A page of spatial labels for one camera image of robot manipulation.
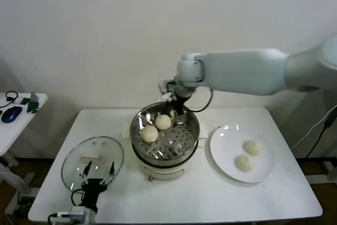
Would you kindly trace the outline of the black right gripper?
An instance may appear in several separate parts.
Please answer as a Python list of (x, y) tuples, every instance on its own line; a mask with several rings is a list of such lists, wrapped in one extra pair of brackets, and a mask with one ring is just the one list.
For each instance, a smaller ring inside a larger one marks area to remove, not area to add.
[(184, 103), (189, 99), (186, 96), (180, 96), (175, 92), (163, 92), (162, 98), (167, 102), (172, 102), (173, 109), (170, 110), (170, 117), (172, 120), (175, 119), (177, 114), (184, 114)]

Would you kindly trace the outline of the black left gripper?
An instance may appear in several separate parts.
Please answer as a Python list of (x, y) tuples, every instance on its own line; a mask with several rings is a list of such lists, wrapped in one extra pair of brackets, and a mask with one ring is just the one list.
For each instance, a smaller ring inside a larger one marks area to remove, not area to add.
[(107, 190), (107, 185), (109, 185), (115, 178), (115, 166), (112, 162), (108, 177), (106, 179), (88, 179), (88, 173), (90, 171), (92, 162), (90, 161), (80, 174), (81, 178), (81, 189), (84, 192), (81, 206), (86, 208), (97, 208), (97, 201), (99, 195)]

